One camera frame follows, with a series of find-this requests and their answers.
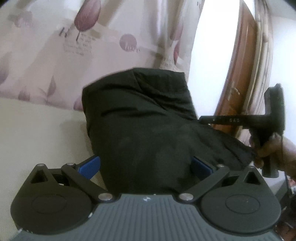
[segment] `black circular pad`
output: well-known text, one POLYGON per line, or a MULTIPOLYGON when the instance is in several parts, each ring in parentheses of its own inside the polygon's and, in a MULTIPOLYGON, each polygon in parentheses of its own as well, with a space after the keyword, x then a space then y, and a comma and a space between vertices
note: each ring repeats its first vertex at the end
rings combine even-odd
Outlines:
POLYGON ((260 207, 260 202, 249 195, 233 195, 226 199, 226 207, 232 212, 248 214, 256 212, 260 207))
POLYGON ((62 185, 37 183, 20 191, 11 205, 18 227, 35 234, 58 234, 87 220, 90 198, 81 190, 62 185))
POLYGON ((201 211, 214 226, 231 233, 253 234, 271 228, 279 219, 276 197, 260 185, 233 185, 208 192, 201 211))

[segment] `finger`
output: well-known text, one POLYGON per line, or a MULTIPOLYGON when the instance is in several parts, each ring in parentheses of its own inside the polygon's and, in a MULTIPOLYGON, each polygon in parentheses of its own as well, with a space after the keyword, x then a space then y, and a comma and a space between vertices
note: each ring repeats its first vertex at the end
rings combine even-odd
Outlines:
POLYGON ((250 132, 251 136, 257 136, 257 130, 256 129, 250 128, 249 132, 250 132))
POLYGON ((278 151, 281 148, 281 140, 277 135, 272 135, 271 138, 263 144, 257 151, 259 157, 266 157, 278 151))
POLYGON ((254 142, 254 140, 253 140, 252 137, 250 137, 250 139, 249 139, 249 144, 250 144, 250 146, 251 146, 252 148, 255 148, 255 147, 256 147, 255 142, 254 142))
POLYGON ((292 179, 289 179, 289 185, 290 187, 293 187, 296 185, 296 181, 292 180, 292 179))
POLYGON ((256 168, 260 168, 261 169, 264 166, 263 160, 262 159, 259 159, 259 158, 255 158, 255 160, 254 160, 254 166, 256 168))

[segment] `purple leaf pattern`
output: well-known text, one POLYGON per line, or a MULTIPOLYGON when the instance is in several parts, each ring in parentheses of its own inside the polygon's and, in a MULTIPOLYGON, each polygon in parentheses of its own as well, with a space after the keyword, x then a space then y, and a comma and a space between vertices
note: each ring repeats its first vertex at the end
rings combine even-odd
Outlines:
POLYGON ((7 52, 0 59, 0 84, 2 84, 8 77, 10 59, 11 59, 11 52, 7 52))
POLYGON ((83 111, 81 96, 76 99, 73 109, 83 111))
POLYGON ((121 38, 119 40, 119 45, 124 51, 131 52, 131 51, 136 50, 137 40, 131 34, 124 34, 121 36, 121 38))
POLYGON ((30 93, 27 92, 26 87, 20 91, 17 98, 23 101, 30 101, 30 93))
POLYGON ((84 32, 92 28, 99 18, 100 11, 100 0, 85 0, 74 20, 78 31, 84 32))
POLYGON ((57 85, 54 81, 54 77, 52 76, 52 79, 50 81, 48 91, 47 91, 47 97, 52 96, 57 88, 57 85))

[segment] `blue rubber pad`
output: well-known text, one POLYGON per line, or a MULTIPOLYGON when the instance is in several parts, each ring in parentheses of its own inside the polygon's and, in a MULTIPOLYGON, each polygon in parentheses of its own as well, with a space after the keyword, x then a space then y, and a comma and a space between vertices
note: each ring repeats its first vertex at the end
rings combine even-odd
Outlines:
POLYGON ((209 165, 196 157, 191 160, 190 168, 193 174, 200 180, 204 180, 214 172, 214 170, 209 165))
POLYGON ((101 160, 98 156, 95 156, 83 166, 79 167, 77 171, 85 178, 91 179, 100 170, 100 166, 101 160))

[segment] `white wall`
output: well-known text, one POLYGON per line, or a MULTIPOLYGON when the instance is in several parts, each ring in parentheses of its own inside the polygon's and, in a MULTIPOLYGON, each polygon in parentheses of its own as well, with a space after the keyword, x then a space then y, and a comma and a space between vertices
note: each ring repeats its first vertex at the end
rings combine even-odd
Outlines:
POLYGON ((273 17, 272 26, 274 53, 270 86, 282 84, 286 109, 284 135, 296 144, 296 21, 273 17))
POLYGON ((255 2, 254 2, 254 0, 244 0, 244 2, 248 6, 248 8, 249 8, 251 14, 253 15, 254 19, 256 19, 255 18, 255 2))
POLYGON ((197 26, 188 89, 198 116, 213 115, 233 52, 239 0, 206 0, 197 26))
POLYGON ((271 15, 296 20, 295 10, 285 0, 266 0, 271 15))

